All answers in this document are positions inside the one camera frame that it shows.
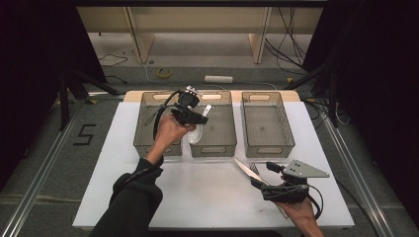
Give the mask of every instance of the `clear plastic bin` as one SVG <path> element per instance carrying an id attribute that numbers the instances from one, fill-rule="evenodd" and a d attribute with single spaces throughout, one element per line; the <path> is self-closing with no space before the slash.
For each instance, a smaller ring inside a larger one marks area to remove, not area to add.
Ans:
<path id="1" fill-rule="evenodd" d="M 193 157 L 232 157 L 237 138 L 231 93 L 228 91 L 205 91 L 199 94 L 200 103 L 194 111 L 202 114 L 211 105 L 207 124 L 203 126 L 203 136 L 196 144 L 191 144 Z"/>
<path id="2" fill-rule="evenodd" d="M 172 92 L 144 92 L 141 98 L 141 106 L 139 108 L 138 122 L 136 125 L 135 137 L 133 146 L 136 148 L 140 157 L 145 157 L 154 142 L 153 127 L 155 115 L 160 109 L 160 105 L 169 98 Z M 178 101 L 178 95 L 175 95 L 168 103 L 173 105 Z M 170 113 L 167 109 L 163 116 Z M 165 156 L 180 156 L 182 155 L 182 141 L 179 141 L 164 152 Z"/>
<path id="3" fill-rule="evenodd" d="M 242 121 L 248 158 L 288 158 L 295 146 L 279 92 L 243 92 Z"/>

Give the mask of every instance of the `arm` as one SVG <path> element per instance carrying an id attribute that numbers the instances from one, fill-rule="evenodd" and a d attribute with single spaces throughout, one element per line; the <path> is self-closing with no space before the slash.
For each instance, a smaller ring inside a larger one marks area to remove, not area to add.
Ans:
<path id="1" fill-rule="evenodd" d="M 147 236 L 148 224 L 162 201 L 161 190 L 155 185 L 162 169 L 158 168 L 164 151 L 180 140 L 194 125 L 179 125 L 173 116 L 160 120 L 155 141 L 145 159 L 139 159 L 135 171 L 153 168 L 151 172 L 133 180 L 116 195 L 90 236 Z M 114 191 L 131 176 L 122 175 L 114 184 Z"/>
<path id="2" fill-rule="evenodd" d="M 302 203 L 287 204 L 274 201 L 274 204 L 280 206 L 284 210 L 287 216 L 293 221 L 293 224 L 305 237 L 324 236 L 314 217 L 311 201 L 307 197 Z"/>

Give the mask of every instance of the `white object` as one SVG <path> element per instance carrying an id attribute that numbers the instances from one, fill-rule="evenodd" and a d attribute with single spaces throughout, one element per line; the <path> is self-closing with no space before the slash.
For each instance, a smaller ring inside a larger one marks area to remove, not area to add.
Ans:
<path id="1" fill-rule="evenodd" d="M 206 106 L 203 112 L 203 117 L 207 116 L 211 108 L 212 108 L 211 105 Z M 197 124 L 197 128 L 195 128 L 195 130 L 188 132 L 189 143 L 197 144 L 201 140 L 201 137 L 203 137 L 203 130 L 204 130 L 203 125 Z"/>
<path id="2" fill-rule="evenodd" d="M 230 76 L 206 76 L 206 82 L 210 83 L 233 83 L 233 77 Z"/>
<path id="3" fill-rule="evenodd" d="M 321 190 L 324 209 L 317 220 L 327 228 L 350 228 L 354 221 L 343 200 L 333 172 L 314 130 L 303 102 L 284 102 L 295 147 L 288 159 L 258 158 L 260 175 L 270 184 L 283 181 L 277 173 L 268 171 L 264 161 L 280 162 L 285 166 L 292 160 L 330 174 L 330 178 L 308 178 L 308 183 Z M 105 140 L 92 178 L 80 203 L 73 226 L 91 229 L 109 206 L 112 186 L 124 173 L 131 173 L 138 163 L 138 153 L 132 145 L 140 103 L 120 103 Z M 234 157 L 245 164 L 253 161 L 245 156 L 240 103 L 233 102 L 237 135 Z M 263 200 L 260 191 L 251 186 L 249 177 L 237 167 L 232 158 L 192 157 L 191 146 L 183 145 L 182 156 L 167 156 L 164 169 L 156 184 L 164 193 L 150 228 L 189 230 L 214 229 L 278 229 L 294 227 L 283 218 L 276 206 Z M 317 202 L 320 196 L 310 194 Z"/>

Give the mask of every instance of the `finger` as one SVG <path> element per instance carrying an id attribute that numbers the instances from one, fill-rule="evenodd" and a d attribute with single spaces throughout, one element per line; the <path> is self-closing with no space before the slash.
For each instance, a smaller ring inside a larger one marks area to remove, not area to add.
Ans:
<path id="1" fill-rule="evenodd" d="M 197 129 L 197 126 L 195 124 L 189 124 L 186 126 L 187 131 L 193 131 L 195 129 Z"/>

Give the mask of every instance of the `box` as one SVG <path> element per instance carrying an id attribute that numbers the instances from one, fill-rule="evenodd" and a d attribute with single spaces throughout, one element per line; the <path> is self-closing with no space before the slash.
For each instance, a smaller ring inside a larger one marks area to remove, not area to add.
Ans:
<path id="1" fill-rule="evenodd" d="M 191 144 L 193 157 L 232 157 L 237 138 L 234 115 L 229 91 L 205 91 L 199 94 L 200 103 L 194 108 L 202 114 L 211 105 L 207 124 L 203 125 L 203 136 L 196 144 Z"/>
<path id="2" fill-rule="evenodd" d="M 141 106 L 139 107 L 138 122 L 135 130 L 135 137 L 133 146 L 136 148 L 140 157 L 146 157 L 153 139 L 153 127 L 157 111 L 160 105 L 169 98 L 172 92 L 144 92 L 141 98 Z M 175 95 L 167 104 L 173 105 L 178 101 L 178 95 Z M 170 108 L 166 109 L 162 116 L 170 113 Z M 179 141 L 164 152 L 165 156 L 180 156 L 182 155 L 182 141 Z"/>
<path id="3" fill-rule="evenodd" d="M 248 158 L 288 158 L 293 133 L 279 92 L 243 92 L 242 121 Z"/>

